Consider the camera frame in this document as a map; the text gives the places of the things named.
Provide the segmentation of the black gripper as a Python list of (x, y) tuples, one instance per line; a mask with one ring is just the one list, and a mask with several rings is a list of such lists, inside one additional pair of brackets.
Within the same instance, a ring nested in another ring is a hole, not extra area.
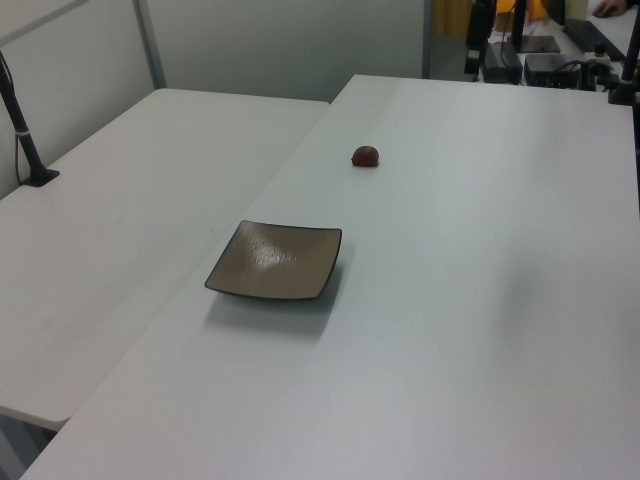
[(468, 24), (468, 48), (464, 73), (479, 79), (483, 64), (483, 51), (480, 50), (488, 41), (495, 23), (496, 1), (473, 0)]

